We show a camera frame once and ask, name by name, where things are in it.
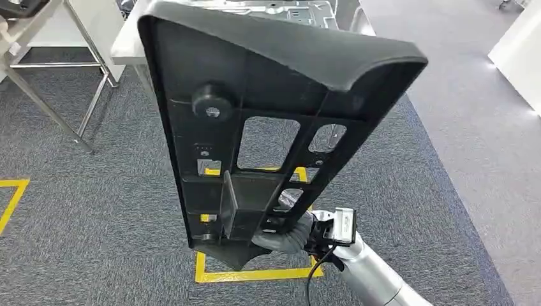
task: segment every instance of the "black cable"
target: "black cable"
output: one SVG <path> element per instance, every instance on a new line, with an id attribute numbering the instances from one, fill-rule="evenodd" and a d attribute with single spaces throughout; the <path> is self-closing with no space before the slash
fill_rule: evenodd
<path id="1" fill-rule="evenodd" d="M 316 272 L 317 268 L 319 268 L 319 266 L 325 261 L 325 259 L 327 259 L 327 257 L 329 257 L 329 255 L 331 255 L 332 251 L 334 251 L 334 249 L 336 249 L 337 245 L 333 245 L 330 250 L 328 250 L 325 255 L 323 255 L 323 257 L 318 260 L 318 262 L 314 265 L 314 267 L 312 267 L 312 270 L 310 270 L 310 273 L 308 273 L 308 278 L 306 279 L 306 302 L 308 304 L 308 306 L 311 306 L 312 304 L 310 304 L 310 280 L 312 279 L 312 276 L 314 275 L 314 272 Z"/>

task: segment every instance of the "gray floor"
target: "gray floor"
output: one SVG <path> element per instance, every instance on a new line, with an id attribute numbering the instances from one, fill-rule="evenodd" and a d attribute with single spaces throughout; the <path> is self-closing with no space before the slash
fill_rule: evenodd
<path id="1" fill-rule="evenodd" d="M 33 50 L 31 57 L 51 54 Z M 24 75 L 74 125 L 100 77 L 95 69 Z M 134 71 L 101 99 L 88 129 L 91 156 L 10 82 L 0 85 L 0 100 L 0 179 L 31 179 L 0 237 L 2 304 L 303 302 L 303 280 L 195 284 L 159 116 Z M 512 305 L 407 98 L 315 205 L 356 207 L 364 238 L 437 305 Z M 248 268 L 305 264 L 276 256 Z M 208 269 L 225 268 L 210 259 Z M 315 279 L 312 297 L 314 305 L 355 305 L 332 267 Z"/>
<path id="2" fill-rule="evenodd" d="M 540 305 L 541 119 L 486 56 L 519 15 L 498 3 L 362 2 L 378 35 L 428 56 L 413 105 L 513 299 Z"/>

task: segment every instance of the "metal frame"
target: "metal frame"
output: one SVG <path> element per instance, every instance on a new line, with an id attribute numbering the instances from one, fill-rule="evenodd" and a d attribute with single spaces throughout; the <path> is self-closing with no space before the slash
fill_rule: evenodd
<path id="1" fill-rule="evenodd" d="M 529 0 L 501 0 L 500 5 L 498 5 L 498 9 L 499 10 L 504 9 L 507 6 L 507 4 L 512 1 L 518 4 L 521 8 L 526 8 L 528 3 L 530 2 Z"/>
<path id="2" fill-rule="evenodd" d="M 77 26 L 77 29 L 79 30 L 79 32 L 81 33 L 85 41 L 87 42 L 88 49 L 90 50 L 90 53 L 94 57 L 95 62 L 46 62 L 46 63 L 40 62 L 40 63 L 31 63 L 31 64 L 10 64 L 11 63 L 10 59 L 7 56 L 4 56 L 2 59 L 3 61 L 0 61 L 0 67 L 2 67 L 2 70 L 6 73 L 8 78 L 10 78 L 13 81 L 13 83 L 19 86 L 19 88 L 21 88 L 22 91 L 26 93 L 34 103 L 36 103 L 47 115 L 49 115 L 49 117 L 51 117 L 52 120 L 54 120 L 62 128 L 62 130 L 64 130 L 64 132 L 69 134 L 69 136 L 75 143 L 79 144 L 83 148 L 83 150 L 85 150 L 85 152 L 91 153 L 93 151 L 92 148 L 90 148 L 90 146 L 82 139 L 82 136 L 94 112 L 94 108 L 96 107 L 98 99 L 101 96 L 101 92 L 103 91 L 105 83 L 109 82 L 112 88 L 118 87 L 119 84 L 113 77 L 111 71 L 109 70 L 109 67 L 107 66 L 107 64 L 101 57 L 100 53 L 98 52 L 98 48 L 94 44 L 94 41 L 90 37 L 90 34 L 86 31 L 86 28 L 84 27 L 83 23 L 81 22 L 81 20 L 75 13 L 75 10 L 73 9 L 71 3 L 67 0 L 64 0 L 63 5 L 67 10 L 68 15 Z M 15 71 L 15 69 L 80 68 L 80 67 L 100 67 L 103 73 L 103 77 L 101 78 L 98 88 L 96 89 L 96 92 L 94 93 L 94 96 L 90 102 L 90 105 L 88 106 L 88 109 L 76 132 L 37 92 L 35 92 L 31 88 L 31 86 Z"/>

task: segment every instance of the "gray carpet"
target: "gray carpet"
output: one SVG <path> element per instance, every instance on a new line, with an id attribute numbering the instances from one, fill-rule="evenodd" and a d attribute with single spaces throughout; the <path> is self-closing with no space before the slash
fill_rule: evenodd
<path id="1" fill-rule="evenodd" d="M 72 124 L 100 78 L 91 68 L 23 75 Z M 304 280 L 194 282 L 158 113 L 132 69 L 104 93 L 87 135 L 96 153 L 85 155 L 15 85 L 0 85 L 0 179 L 31 179 L 0 237 L 1 303 L 302 305 Z M 272 132 L 264 127 L 256 132 Z M 435 304 L 512 305 L 406 97 L 315 203 L 335 206 L 355 207 L 366 241 Z M 306 264 L 277 255 L 247 268 Z M 226 269 L 212 259 L 207 266 Z M 324 273 L 312 283 L 313 305 L 358 305 L 335 269 Z"/>

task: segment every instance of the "table leg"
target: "table leg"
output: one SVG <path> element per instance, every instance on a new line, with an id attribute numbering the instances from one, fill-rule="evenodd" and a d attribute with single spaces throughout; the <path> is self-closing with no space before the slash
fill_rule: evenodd
<path id="1" fill-rule="evenodd" d="M 35 91 L 32 90 L 30 85 L 9 65 L 2 65 L 2 70 L 6 73 L 13 83 L 15 83 L 21 90 L 26 93 L 34 103 L 36 103 L 49 117 L 52 118 L 58 125 L 69 134 L 71 139 L 78 143 L 87 153 L 92 152 L 92 148 L 60 117 L 52 107 L 47 104 Z"/>
<path id="2" fill-rule="evenodd" d="M 147 92 L 151 101 L 155 101 L 156 95 L 154 94 L 154 86 L 152 86 L 152 79 L 147 73 L 148 67 L 146 65 L 133 65 L 133 68 L 135 69 L 135 73 L 137 73 L 137 76 L 139 77 L 139 80 L 141 81 L 145 92 Z"/>
<path id="3" fill-rule="evenodd" d="M 107 66 L 107 63 L 103 60 L 103 57 L 100 55 L 100 52 L 98 51 L 98 47 L 96 47 L 96 44 L 90 37 L 90 34 L 88 31 L 86 31 L 86 28 L 84 27 L 82 21 L 77 16 L 77 13 L 73 9 L 73 6 L 70 3 L 70 0 L 64 0 L 64 7 L 68 11 L 68 14 L 70 15 L 71 19 L 74 21 L 75 25 L 77 26 L 77 29 L 79 32 L 81 32 L 81 35 L 85 39 L 86 43 L 88 44 L 88 49 L 90 50 L 90 53 L 92 53 L 92 56 L 98 62 L 101 66 L 101 71 L 104 75 L 107 75 L 107 80 L 109 81 L 109 84 L 111 84 L 111 87 L 116 88 L 118 87 L 118 82 L 115 80 L 113 74 L 111 73 L 111 70 Z"/>

